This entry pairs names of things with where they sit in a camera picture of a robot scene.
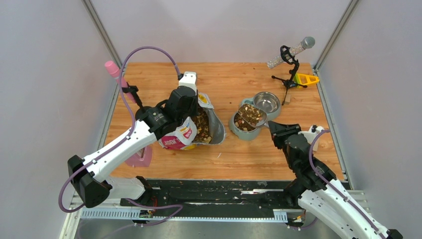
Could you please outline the pet food bag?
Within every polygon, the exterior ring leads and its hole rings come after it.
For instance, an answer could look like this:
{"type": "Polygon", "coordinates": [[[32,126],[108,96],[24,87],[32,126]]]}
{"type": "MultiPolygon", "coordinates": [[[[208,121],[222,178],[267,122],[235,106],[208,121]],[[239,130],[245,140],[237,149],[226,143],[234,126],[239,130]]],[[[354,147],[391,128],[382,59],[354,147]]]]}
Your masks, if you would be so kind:
{"type": "Polygon", "coordinates": [[[226,131],[207,94],[198,94],[198,113],[195,117],[187,118],[174,132],[158,140],[159,144],[171,150],[190,150],[198,145],[222,144],[226,131]]]}

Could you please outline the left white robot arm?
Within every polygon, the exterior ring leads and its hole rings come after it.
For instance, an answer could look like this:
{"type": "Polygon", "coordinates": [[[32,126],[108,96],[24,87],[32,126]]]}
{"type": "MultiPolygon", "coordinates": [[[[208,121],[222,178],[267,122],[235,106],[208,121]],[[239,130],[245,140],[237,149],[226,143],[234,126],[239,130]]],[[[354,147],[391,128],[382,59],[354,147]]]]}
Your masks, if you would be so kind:
{"type": "Polygon", "coordinates": [[[146,206],[152,201],[152,192],[140,178],[112,178],[110,174],[139,150],[174,132],[198,109],[198,92],[179,86],[167,100],[155,107],[146,107],[134,125],[98,151],[68,160],[71,184],[83,206],[93,208],[106,199],[129,198],[146,206]]]}

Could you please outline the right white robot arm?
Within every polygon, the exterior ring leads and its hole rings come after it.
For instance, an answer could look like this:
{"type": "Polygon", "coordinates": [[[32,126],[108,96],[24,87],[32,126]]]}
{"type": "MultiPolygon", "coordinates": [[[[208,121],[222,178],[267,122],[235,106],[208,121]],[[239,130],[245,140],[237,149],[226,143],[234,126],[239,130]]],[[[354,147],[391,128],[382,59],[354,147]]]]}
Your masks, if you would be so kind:
{"type": "Polygon", "coordinates": [[[287,206],[310,212],[342,239],[403,238],[397,229],[388,229],[366,212],[335,173],[314,156],[314,145],[328,129],[311,131],[308,140],[298,124],[269,121],[266,126],[296,176],[284,189],[287,206]]]}

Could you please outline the metal scoop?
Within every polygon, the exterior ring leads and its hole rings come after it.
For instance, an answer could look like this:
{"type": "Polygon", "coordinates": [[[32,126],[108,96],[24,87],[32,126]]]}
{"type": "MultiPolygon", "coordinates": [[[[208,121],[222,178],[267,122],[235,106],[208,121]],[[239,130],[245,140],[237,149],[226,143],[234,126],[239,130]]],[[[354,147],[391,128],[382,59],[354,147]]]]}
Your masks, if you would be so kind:
{"type": "Polygon", "coordinates": [[[252,128],[261,128],[265,126],[268,121],[266,112],[249,103],[244,103],[238,109],[237,114],[240,117],[240,123],[252,128]]]}

